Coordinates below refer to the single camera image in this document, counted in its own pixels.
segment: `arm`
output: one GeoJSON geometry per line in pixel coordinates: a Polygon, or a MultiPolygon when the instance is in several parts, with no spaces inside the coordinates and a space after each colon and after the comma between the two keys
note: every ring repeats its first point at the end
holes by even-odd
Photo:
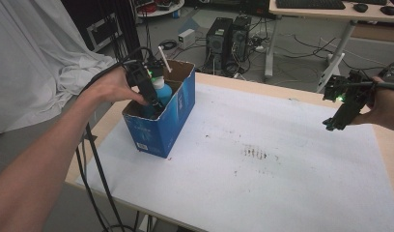
{"type": "Polygon", "coordinates": [[[394,131],[394,91],[378,88],[375,93],[375,102],[368,105],[371,111],[356,116],[353,124],[376,124],[394,131]]]}
{"type": "Polygon", "coordinates": [[[132,99],[117,68],[82,93],[63,117],[0,174],[0,231],[40,231],[65,181],[74,150],[97,106],[132,99]]]}

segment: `white bottle cap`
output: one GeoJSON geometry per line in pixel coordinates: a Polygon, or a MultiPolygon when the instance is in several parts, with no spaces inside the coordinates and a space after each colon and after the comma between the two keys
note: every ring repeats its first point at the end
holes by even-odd
{"type": "Polygon", "coordinates": [[[161,89],[161,88],[164,87],[164,78],[163,78],[163,76],[155,78],[155,80],[153,81],[153,87],[155,87],[155,89],[161,89]]]}

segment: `bottle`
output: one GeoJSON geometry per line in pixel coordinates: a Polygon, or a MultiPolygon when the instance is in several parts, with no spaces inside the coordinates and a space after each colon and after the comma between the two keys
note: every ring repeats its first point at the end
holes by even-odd
{"type": "MultiPolygon", "coordinates": [[[[163,76],[156,77],[152,80],[153,87],[155,87],[155,91],[157,92],[157,98],[161,101],[161,103],[166,106],[170,101],[172,96],[172,89],[166,83],[164,83],[163,76]]],[[[155,109],[152,105],[146,105],[143,107],[143,117],[147,119],[156,119],[155,109]]]]}

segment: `cardboard box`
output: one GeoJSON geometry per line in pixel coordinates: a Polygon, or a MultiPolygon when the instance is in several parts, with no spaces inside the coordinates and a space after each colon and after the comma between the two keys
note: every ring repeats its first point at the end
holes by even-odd
{"type": "Polygon", "coordinates": [[[167,158],[195,103],[194,65],[168,61],[172,72],[164,71],[164,81],[173,90],[172,99],[155,119],[141,117],[142,105],[131,101],[123,110],[131,137],[139,151],[167,158]]]}

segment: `white curtain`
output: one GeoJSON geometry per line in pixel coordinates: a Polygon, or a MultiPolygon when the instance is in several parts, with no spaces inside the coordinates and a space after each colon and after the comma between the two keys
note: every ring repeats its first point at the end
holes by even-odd
{"type": "Polygon", "coordinates": [[[60,114],[114,62],[86,47],[60,0],[0,0],[0,133],[60,114]]]}

